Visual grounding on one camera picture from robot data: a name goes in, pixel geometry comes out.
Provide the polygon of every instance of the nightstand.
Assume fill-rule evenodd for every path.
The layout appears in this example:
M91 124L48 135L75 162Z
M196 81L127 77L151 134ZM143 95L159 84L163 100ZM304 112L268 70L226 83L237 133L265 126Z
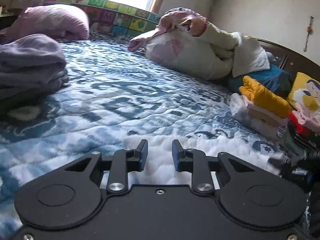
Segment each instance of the nightstand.
M18 18L17 14L2 14L0 15L0 30L9 27Z

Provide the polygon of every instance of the screw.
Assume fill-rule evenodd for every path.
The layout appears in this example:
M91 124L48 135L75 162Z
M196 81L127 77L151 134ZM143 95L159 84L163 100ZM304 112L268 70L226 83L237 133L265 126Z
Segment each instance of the screw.
M213 186L209 183L201 183L197 186L197 189L202 192L208 192L213 189Z
M109 185L109 189L112 191L120 191L124 189L124 185L120 182L114 182Z
M156 193L157 193L158 195L163 195L163 194L165 193L165 191L164 191L163 189L158 189L158 190L156 191Z
M298 237L296 235L291 235L291 236L288 236L287 240L298 240Z
M34 238L33 238L32 235L25 234L25 235L23 236L23 240L34 240Z

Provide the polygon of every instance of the blue and white bedspread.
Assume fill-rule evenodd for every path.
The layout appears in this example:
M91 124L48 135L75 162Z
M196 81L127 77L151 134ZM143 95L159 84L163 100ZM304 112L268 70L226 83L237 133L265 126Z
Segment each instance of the blue and white bedspread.
M12 204L20 186L88 152L112 155L128 135L224 136L257 154L279 151L231 117L227 89L128 52L129 39L61 42L68 86L0 119L0 236L21 225Z

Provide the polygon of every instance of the headboard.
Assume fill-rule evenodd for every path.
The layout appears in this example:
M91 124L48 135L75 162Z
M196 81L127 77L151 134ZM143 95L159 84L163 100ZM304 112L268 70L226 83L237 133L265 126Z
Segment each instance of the headboard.
M303 72L320 81L320 66L305 56L271 41L257 39L260 45L276 57L276 65L294 76Z

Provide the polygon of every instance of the stack of clothes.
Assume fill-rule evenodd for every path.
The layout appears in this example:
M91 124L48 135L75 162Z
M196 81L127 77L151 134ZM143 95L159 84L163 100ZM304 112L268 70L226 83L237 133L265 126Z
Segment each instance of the stack of clothes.
M233 118L271 140L287 125L290 105L255 79L244 76L239 94L232 94L230 110Z
M61 46L44 34L0 45L0 113L55 93L68 82Z
M320 148L320 114L312 113L296 103L296 110L289 114L284 145L300 155L305 150L318 151Z

